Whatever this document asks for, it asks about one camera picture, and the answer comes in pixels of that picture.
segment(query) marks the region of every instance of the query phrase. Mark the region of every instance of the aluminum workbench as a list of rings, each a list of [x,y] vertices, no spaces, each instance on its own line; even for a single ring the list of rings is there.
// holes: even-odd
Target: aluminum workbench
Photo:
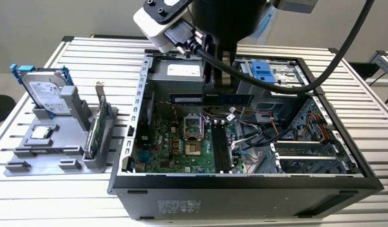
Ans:
[[[0,225],[2,226],[319,226],[388,227],[388,107],[342,60],[322,85],[354,142],[383,184],[383,191],[322,220],[183,220],[140,222],[128,214],[107,184],[115,151],[121,148],[128,114],[140,70],[143,51],[153,48],[145,40],[73,38],[56,48],[45,67],[65,65],[71,70],[80,98],[97,104],[95,83],[104,84],[107,100],[119,109],[111,154],[103,174],[5,177],[4,164],[12,157],[28,124],[32,103],[24,95],[0,128]],[[239,54],[303,58],[319,76],[334,54],[327,49],[240,45]]]

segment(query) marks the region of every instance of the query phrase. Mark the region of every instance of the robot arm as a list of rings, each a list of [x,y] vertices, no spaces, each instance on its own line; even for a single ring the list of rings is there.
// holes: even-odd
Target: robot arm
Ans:
[[[174,47],[191,51],[206,61],[204,81],[212,83],[210,92],[228,93],[242,80],[280,94],[305,93],[317,88],[333,73],[358,34],[374,0],[366,0],[358,19],[333,61],[322,75],[303,87],[280,87],[238,72],[231,63],[238,41],[248,36],[268,7],[310,13],[317,0],[147,0],[133,15],[133,20],[162,52]],[[204,33],[203,42],[196,28]]]
[[[194,35],[195,26],[212,36],[224,50],[235,48],[238,41],[254,32],[262,15],[270,7],[310,13],[317,1],[145,0],[143,7],[133,15],[133,21],[160,52],[167,52],[180,45],[180,43],[174,44],[164,34],[180,19],[192,24],[192,27],[187,28],[191,29],[191,35]],[[190,4],[192,4],[192,13],[188,11]]]

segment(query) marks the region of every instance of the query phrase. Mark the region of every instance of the blue plastic bracket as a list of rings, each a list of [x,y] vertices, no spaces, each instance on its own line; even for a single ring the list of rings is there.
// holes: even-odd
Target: blue plastic bracket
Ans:
[[[22,84],[21,78],[17,72],[17,64],[10,64],[10,72],[12,72],[12,75],[16,77],[18,84]]]
[[[268,63],[264,61],[251,61],[251,71],[258,80],[264,83],[275,83],[275,77],[272,75]]]
[[[73,81],[72,81],[72,77],[69,76],[68,68],[65,66],[61,66],[60,71],[63,72],[63,75],[65,76],[67,85],[72,86]]]

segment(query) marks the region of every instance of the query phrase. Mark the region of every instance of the green circuit board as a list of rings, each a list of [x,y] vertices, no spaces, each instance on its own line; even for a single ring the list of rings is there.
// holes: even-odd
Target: green circuit board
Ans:
[[[176,126],[175,121],[158,119],[155,125],[149,161],[143,165],[137,160],[136,171],[144,173],[215,173],[210,124],[204,124],[202,141],[183,140],[182,121],[175,130],[171,130]],[[228,124],[224,129],[227,134],[235,133],[232,124]],[[190,144],[196,148],[200,147],[200,153],[186,155],[186,145]],[[242,173],[239,159],[231,171]]]

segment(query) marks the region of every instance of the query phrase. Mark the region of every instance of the hard drive label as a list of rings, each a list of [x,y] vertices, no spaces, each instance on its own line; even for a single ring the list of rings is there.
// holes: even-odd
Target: hard drive label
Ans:
[[[60,90],[51,82],[29,82],[32,91],[45,110],[55,114],[69,114],[65,101],[60,98]]]

